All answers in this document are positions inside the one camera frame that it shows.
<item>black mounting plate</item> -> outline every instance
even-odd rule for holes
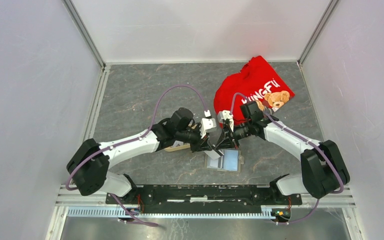
[[[268,185],[138,185],[125,197],[123,204],[138,204],[137,196],[148,214],[226,214],[261,213],[261,205],[302,205],[300,194],[276,196]],[[106,197],[106,204],[117,204]]]

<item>white wall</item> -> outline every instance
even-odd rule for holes
[[[73,0],[106,62],[296,60],[329,0]]]
[[[99,71],[60,0],[0,0],[0,240],[45,237]]]
[[[384,239],[384,1],[343,0],[303,65],[336,141],[367,239]]]

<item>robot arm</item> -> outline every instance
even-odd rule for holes
[[[288,151],[300,161],[302,174],[285,175],[275,180],[276,188],[282,195],[310,193],[320,199],[340,187],[334,172],[327,164],[322,164],[325,159],[315,148],[324,152],[343,184],[350,181],[344,160],[333,141],[311,139],[290,129],[274,116],[265,117],[255,101],[243,104],[240,109],[246,121],[237,127],[233,127],[233,116],[229,111],[219,113],[223,133],[216,147],[236,148],[240,139],[254,135]]]
[[[83,163],[72,179],[83,196],[104,191],[122,197],[132,189],[134,183],[125,175],[108,170],[124,160],[160,151],[172,146],[175,141],[189,143],[193,152],[218,152],[209,143],[208,136],[209,132],[216,129],[216,121],[209,112],[205,115],[200,123],[190,125],[193,122],[193,113],[186,108],[179,108],[171,118],[154,124],[150,130],[145,129],[138,134],[109,142],[97,143],[93,138],[88,139],[83,142],[66,168],[71,174],[86,158],[100,152]]]

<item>red t-shirt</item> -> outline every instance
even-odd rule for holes
[[[218,114],[223,110],[230,110],[232,97],[235,93],[244,94],[249,101],[261,101],[268,108],[277,108],[270,106],[264,99],[267,93],[289,92],[289,99],[295,96],[294,92],[279,77],[270,64],[262,56],[253,57],[243,66],[239,73],[228,76],[220,88],[215,93],[214,109]],[[237,96],[233,107],[234,124],[237,125],[244,120],[240,106],[246,103],[241,97]]]

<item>gray marble surface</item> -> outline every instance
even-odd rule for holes
[[[244,63],[179,63],[113,65],[110,69],[94,138],[107,142],[131,136],[151,123],[157,99],[169,87],[189,84],[198,89],[211,106],[216,90],[226,76],[240,71]],[[295,92],[274,115],[292,129],[314,139],[322,139],[316,115],[300,70],[295,62],[271,63]],[[167,93],[158,108],[156,121],[170,117],[179,107],[203,116],[203,106],[187,88]],[[218,133],[211,135],[215,143]],[[137,156],[110,171],[128,174],[137,184],[268,184],[284,174],[300,172],[300,162],[282,148],[257,137],[240,141],[245,159],[238,172],[204,168],[205,154],[190,150],[164,150]]]

